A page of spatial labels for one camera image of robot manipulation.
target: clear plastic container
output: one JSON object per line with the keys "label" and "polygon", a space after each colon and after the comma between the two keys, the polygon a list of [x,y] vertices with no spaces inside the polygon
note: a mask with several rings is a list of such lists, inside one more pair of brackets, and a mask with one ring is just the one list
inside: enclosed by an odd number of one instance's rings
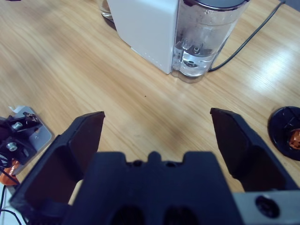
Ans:
{"label": "clear plastic container", "polygon": [[99,6],[102,16],[113,22],[113,16],[112,16],[111,10],[108,6],[107,0],[97,0],[97,3],[98,3],[98,6]]}
{"label": "clear plastic container", "polygon": [[210,69],[248,1],[229,8],[185,2],[179,2],[172,75],[193,83]]}

